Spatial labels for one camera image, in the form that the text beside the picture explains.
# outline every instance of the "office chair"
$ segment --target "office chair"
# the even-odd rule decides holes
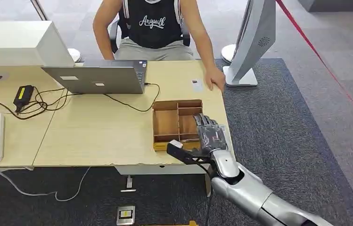
[[[119,15],[119,20],[115,21],[115,23],[113,23],[110,28],[110,43],[111,43],[111,49],[113,53],[118,51],[118,46],[116,44],[118,26],[121,28],[121,39],[124,39],[129,36],[129,30],[128,30],[128,27],[126,26],[125,16],[123,14],[123,8],[121,8],[118,15]],[[182,36],[183,36],[182,38],[183,44],[185,46],[190,46],[190,33],[184,22],[182,23]]]

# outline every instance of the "white monitor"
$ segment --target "white monitor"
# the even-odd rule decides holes
[[[236,45],[223,48],[227,86],[256,86],[253,67],[276,39],[275,0],[248,0]]]
[[[52,21],[0,21],[0,66],[73,66]]]

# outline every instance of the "wooden compartment organizer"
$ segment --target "wooden compartment organizer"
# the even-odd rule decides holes
[[[153,105],[154,150],[166,151],[177,140],[184,149],[200,147],[193,115],[203,112],[201,100],[157,101]]]

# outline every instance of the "yellow label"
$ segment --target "yellow label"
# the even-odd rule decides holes
[[[132,210],[124,210],[121,211],[121,217],[123,218],[129,218],[132,216]]]
[[[21,89],[21,93],[19,94],[18,100],[22,99],[24,92],[25,92],[25,87]]]

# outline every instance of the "red rope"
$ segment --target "red rope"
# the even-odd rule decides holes
[[[337,79],[337,77],[332,73],[332,71],[328,68],[328,66],[326,65],[326,63],[323,61],[323,59],[320,57],[318,51],[315,49],[315,47],[313,46],[313,44],[311,43],[311,41],[308,39],[308,37],[305,35],[304,31],[301,29],[301,27],[298,25],[298,23],[296,22],[296,20],[293,18],[293,16],[290,14],[289,10],[287,9],[287,7],[285,6],[285,4],[283,4],[282,0],[276,0],[276,2],[279,4],[279,6],[282,8],[283,12],[285,12],[286,16],[289,18],[289,20],[291,21],[291,23],[294,25],[294,27],[296,27],[297,31],[301,34],[301,36],[305,39],[305,41],[308,43],[308,45],[311,47],[311,49],[314,51],[314,53],[318,56],[318,58],[320,59],[320,61],[323,63],[323,65],[325,65],[326,69],[328,70],[328,72],[330,73],[330,75],[332,75],[333,79],[339,84],[340,88],[343,90],[343,92],[347,95],[348,99],[351,101],[351,103],[353,104],[353,97],[348,93],[348,91],[344,88],[344,86],[339,82],[339,80]]]

